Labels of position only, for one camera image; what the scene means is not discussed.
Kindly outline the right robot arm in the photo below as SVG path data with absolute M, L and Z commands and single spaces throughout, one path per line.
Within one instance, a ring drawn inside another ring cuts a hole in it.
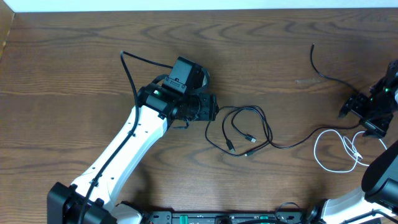
M 397 61 L 370 89 L 370 95 L 352 95 L 341 107 L 339 117 L 349 112 L 359 117 L 364 136 L 385 137 L 397 111 Z M 377 157 L 366 169 L 361 186 L 335 199 L 314 206 L 305 223 L 364 223 L 386 217 L 394 223 L 397 215 L 397 143 Z

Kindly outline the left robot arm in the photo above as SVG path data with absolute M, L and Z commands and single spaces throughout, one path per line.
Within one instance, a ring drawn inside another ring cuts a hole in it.
M 175 120 L 214 121 L 216 96 L 206 92 L 210 74 L 201 65 L 179 57 L 169 74 L 140 90 L 116 137 L 69 186 L 57 182 L 47 195 L 47 223 L 141 223 L 143 214 L 117 203 L 124 184 L 151 146 Z

